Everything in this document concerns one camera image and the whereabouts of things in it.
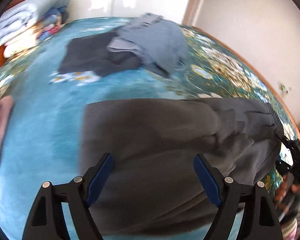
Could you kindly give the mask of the right hand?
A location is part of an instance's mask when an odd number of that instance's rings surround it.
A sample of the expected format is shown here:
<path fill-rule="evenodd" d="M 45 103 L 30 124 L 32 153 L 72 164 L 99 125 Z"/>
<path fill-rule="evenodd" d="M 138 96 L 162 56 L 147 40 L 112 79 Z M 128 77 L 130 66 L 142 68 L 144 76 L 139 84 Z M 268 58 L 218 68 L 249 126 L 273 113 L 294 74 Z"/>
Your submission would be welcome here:
<path fill-rule="evenodd" d="M 275 191 L 274 202 L 276 205 L 281 204 L 283 198 L 289 190 L 291 190 L 294 194 L 297 194 L 300 192 L 300 185 L 292 184 L 290 187 L 288 187 L 287 175 L 284 175 L 282 183 Z"/>

